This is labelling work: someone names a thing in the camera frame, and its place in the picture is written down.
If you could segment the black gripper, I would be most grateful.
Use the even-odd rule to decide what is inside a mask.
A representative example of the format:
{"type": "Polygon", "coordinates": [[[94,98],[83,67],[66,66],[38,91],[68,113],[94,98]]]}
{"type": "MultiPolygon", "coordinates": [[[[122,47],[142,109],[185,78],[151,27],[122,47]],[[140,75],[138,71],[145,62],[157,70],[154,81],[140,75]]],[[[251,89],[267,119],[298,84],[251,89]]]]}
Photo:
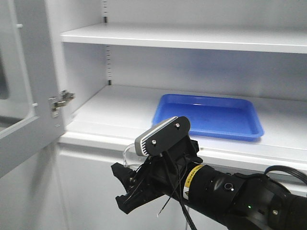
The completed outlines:
{"type": "Polygon", "coordinates": [[[202,163],[198,151],[198,142],[184,137],[160,155],[147,157],[136,170],[114,163],[111,166],[113,175],[127,186],[127,193],[115,198],[119,209],[129,214],[163,195],[182,201],[189,170],[202,163]]]}

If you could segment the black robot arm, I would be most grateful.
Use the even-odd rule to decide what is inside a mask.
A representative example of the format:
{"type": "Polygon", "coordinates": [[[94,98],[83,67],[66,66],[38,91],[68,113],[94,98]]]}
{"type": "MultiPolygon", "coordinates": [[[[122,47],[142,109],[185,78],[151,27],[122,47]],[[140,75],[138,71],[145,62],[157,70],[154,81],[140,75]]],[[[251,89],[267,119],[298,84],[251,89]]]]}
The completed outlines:
{"type": "Polygon", "coordinates": [[[136,170],[113,164],[113,175],[126,190],[116,197],[119,209],[130,213],[166,195],[179,202],[192,229],[188,207],[229,230],[306,229],[305,197],[292,194],[265,173],[228,174],[203,165],[197,149],[196,141],[184,137],[136,170]]]}

